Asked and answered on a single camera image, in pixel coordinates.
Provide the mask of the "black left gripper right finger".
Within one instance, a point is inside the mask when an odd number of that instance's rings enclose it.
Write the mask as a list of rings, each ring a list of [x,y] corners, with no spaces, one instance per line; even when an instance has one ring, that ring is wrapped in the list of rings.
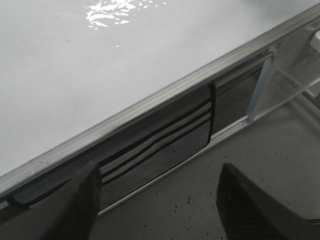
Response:
[[[222,166],[216,192],[229,240],[318,240],[320,226],[281,205],[230,163]]]

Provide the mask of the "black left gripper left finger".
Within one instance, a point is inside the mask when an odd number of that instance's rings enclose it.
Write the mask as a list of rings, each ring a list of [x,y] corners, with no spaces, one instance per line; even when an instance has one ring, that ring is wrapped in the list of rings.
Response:
[[[54,221],[45,240],[87,240],[98,215],[102,192],[98,164],[89,162],[52,196],[62,206],[54,210]]]

